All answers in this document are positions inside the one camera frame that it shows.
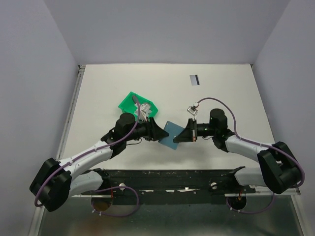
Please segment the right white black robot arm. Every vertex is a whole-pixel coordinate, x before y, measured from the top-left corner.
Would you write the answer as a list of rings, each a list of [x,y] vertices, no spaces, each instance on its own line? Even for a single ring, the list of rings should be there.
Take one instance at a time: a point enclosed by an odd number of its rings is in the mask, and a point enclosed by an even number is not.
[[[239,192],[247,185],[269,188],[281,194],[296,187],[302,181],[302,173],[288,146],[283,142],[273,145],[254,144],[236,136],[228,128],[227,117],[222,109],[210,111],[209,123],[197,123],[190,118],[184,130],[173,139],[175,143],[195,142],[198,137],[210,136],[216,148],[235,153],[259,164],[256,168],[239,167],[226,181],[227,189]]]

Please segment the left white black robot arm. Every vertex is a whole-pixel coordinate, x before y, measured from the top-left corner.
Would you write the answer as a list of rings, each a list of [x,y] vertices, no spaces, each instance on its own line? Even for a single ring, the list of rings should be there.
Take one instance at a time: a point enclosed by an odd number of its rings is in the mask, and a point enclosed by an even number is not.
[[[90,170],[91,167],[119,155],[130,140],[143,138],[154,142],[168,136],[154,118],[139,121],[130,113],[120,115],[114,128],[92,147],[66,159],[49,158],[44,161],[30,185],[30,191],[35,196],[34,205],[44,206],[52,212],[70,196],[88,191],[106,193],[109,189],[108,180]]]

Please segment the green plastic bin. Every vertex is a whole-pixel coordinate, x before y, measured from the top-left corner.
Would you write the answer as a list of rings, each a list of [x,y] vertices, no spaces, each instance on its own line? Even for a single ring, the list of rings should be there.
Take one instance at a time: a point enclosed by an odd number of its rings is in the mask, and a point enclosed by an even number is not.
[[[154,117],[158,113],[158,108],[152,101],[132,91],[118,105],[118,108],[122,111],[122,113],[131,113],[131,114],[134,114],[135,117],[137,117],[138,106],[133,99],[134,96],[137,98],[140,104],[141,115],[145,115],[147,118],[150,118],[150,117]]]

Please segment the blue card holder wallet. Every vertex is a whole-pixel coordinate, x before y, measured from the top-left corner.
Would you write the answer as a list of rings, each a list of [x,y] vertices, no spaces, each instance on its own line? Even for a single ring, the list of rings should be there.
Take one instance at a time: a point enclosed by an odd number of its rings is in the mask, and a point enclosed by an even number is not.
[[[159,140],[161,145],[164,145],[168,148],[176,150],[178,147],[178,143],[175,143],[173,140],[177,137],[182,131],[184,130],[183,127],[171,122],[167,121],[164,127],[164,131],[166,131],[169,136]]]

